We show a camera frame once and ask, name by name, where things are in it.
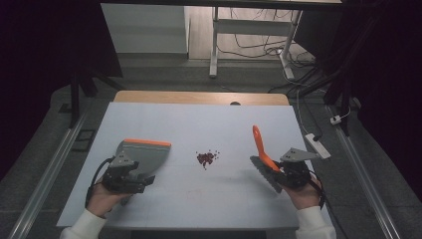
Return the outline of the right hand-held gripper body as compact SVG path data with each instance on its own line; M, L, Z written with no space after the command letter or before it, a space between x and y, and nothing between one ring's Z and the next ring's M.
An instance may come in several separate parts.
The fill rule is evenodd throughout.
M279 162L283 162L285 168L280 173L282 181L277 182L291 189L305 186L311 180L306 161L313 159L319 159L319 155L292 147L280 158Z

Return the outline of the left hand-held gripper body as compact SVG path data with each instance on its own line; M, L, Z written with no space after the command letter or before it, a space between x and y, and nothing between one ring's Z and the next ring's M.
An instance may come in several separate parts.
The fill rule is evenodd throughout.
M134 163L135 161L127 156L125 152L119 153L106 169L102 185L112 193L142 193L146 185L142 184L142 179L130 174Z

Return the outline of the grey dustpan orange edge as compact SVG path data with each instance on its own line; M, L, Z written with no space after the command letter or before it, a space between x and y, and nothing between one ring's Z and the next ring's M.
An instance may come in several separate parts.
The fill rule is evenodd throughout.
M138 161L138 170L130 174L143 179L154 175L154 172L165 162L170 148L171 143L166 141L126 138L118 145L115 156L125 152L132 160ZM126 205L130 196L131 194L120 204Z

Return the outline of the orange handled grey brush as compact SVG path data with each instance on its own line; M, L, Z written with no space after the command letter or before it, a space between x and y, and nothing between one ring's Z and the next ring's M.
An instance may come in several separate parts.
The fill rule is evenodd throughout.
M250 159L260 174L270 183L277 193L283 191L282 186L275 180L273 173L281 173L278 165L265 153L263 140L259 128L252 127L255 145L258 151L257 156L251 156Z

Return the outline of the pile of red beans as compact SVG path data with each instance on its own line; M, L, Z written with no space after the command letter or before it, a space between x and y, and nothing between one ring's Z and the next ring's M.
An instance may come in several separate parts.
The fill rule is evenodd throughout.
M204 169L207 169L208 165L211 165L215 160L217 160L220 156L220 152L218 150L211 150L204 152L197 152L196 159L202 165Z

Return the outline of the person's right hand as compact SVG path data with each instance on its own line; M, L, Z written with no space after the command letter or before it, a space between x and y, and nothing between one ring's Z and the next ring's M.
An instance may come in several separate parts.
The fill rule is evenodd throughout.
M283 186L283 189L288 193L294 206L298 210L319 206L318 188L321 188L321 183L315 177L312 177L311 183L308 183L301 188L291 189Z

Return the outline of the person's left hand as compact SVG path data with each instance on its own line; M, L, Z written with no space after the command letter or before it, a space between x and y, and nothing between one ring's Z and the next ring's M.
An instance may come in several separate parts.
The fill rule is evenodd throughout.
M94 185L91 198L86 209L93 215L105 218L113 207L119 204L129 194L118 194L108 191L100 182Z

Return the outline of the white power strip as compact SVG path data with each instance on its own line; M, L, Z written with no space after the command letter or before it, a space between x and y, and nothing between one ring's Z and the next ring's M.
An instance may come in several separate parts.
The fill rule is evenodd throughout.
M313 133L306 134L305 139L322 159L328 159L331 157L331 154L322 145L322 143L319 141L319 138Z

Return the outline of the white table mat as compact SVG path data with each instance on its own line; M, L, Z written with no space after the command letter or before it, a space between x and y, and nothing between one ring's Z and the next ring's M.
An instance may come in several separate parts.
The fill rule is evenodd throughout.
M110 227L168 230L266 230L296 228L296 209L253 165L256 125L266 154L279 159L305 148L290 106L109 104L85 164L57 224L71 226L82 214L88 186L100 163L126 138L168 141L171 148L152 185L115 207ZM218 150L204 169L197 152Z

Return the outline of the white small adapter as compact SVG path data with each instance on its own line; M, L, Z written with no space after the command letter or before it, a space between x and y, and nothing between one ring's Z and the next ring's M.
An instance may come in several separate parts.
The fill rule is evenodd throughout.
M330 123L332 125L336 125L336 124L340 124L341 122L343 122L344 120L346 120L346 118L349 116L350 112L347 112L344 116L334 116L330 119Z

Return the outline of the black metal stand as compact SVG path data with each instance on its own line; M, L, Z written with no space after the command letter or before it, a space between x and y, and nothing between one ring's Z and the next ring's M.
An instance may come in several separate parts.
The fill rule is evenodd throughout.
M80 118L80 94L82 90L86 97L93 98L99 92L94 79L99 79L106 85L115 90L123 90L123 86L112 80L110 77L100 73L93 68L79 68L71 76L71 123L70 128L73 128Z
M302 98L328 86L323 96L326 105L333 105L342 97L340 112L346 115L353 84L358 84L357 71L364 59L372 53L377 20L341 20L336 28L308 28L303 32L308 47L314 46L318 53L314 67L299 79L297 86L287 91L287 97Z

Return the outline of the wooden table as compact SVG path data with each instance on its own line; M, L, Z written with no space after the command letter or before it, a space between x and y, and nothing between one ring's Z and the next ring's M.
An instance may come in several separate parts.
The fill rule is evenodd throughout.
M152 104L200 104L241 106L288 106L289 100L283 94L261 93L206 93L206 92L163 92L163 91L119 91L115 103Z

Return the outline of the white cabinet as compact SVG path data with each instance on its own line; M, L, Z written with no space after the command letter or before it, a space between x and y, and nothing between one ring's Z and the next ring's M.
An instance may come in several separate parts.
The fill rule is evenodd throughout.
M102 9L118 53L188 53L186 7L103 3Z

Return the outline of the black floor frame plate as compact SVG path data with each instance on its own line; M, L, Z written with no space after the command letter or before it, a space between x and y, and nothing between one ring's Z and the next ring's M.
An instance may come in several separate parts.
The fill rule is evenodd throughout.
M73 143L72 151L88 152L96 137L95 129L81 129Z

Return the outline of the aluminium rail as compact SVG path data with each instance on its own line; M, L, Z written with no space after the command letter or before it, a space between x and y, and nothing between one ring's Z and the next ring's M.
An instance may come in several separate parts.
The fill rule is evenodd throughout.
M385 239L403 239L384 200L379 194L368 169L364 165L362 153L358 151L353 138L351 136L347 136L338 124L331 124L330 127L335 131L337 138L345 151L353 172L362 187L365 197L372 208L373 214L377 219Z
M41 208L46 201L58 174L67 159L73 143L86 121L88 112L83 111L72 128L68 128L46 170L22 210L7 239L26 239Z

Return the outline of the white desk frame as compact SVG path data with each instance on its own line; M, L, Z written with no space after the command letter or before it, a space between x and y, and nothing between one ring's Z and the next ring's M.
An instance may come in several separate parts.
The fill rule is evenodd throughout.
M291 64L288 61L288 54L290 52L290 47L293 44L294 36L302 15L300 10L289 10L289 13L292 15L292 19L290 21L246 20L232 17L229 19L220 18L219 10L219 7L212 8L212 47L209 68L210 78L217 77L217 42L220 34L284 37L285 44L282 46L282 49L278 49L276 51L276 55L280 59L286 78L288 80L293 80L295 78Z

